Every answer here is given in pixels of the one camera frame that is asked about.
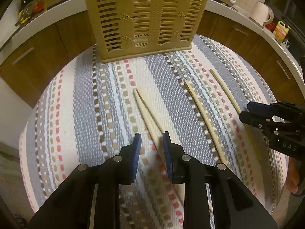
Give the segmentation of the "person's right hand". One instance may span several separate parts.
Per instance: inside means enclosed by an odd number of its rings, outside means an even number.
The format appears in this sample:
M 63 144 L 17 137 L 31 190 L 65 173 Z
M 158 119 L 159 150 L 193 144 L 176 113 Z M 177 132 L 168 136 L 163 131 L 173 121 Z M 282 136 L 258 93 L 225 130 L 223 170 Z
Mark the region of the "person's right hand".
M 303 189 L 300 188 L 300 167 L 301 162 L 289 157 L 286 177 L 286 187 L 293 195 L 301 195 Z

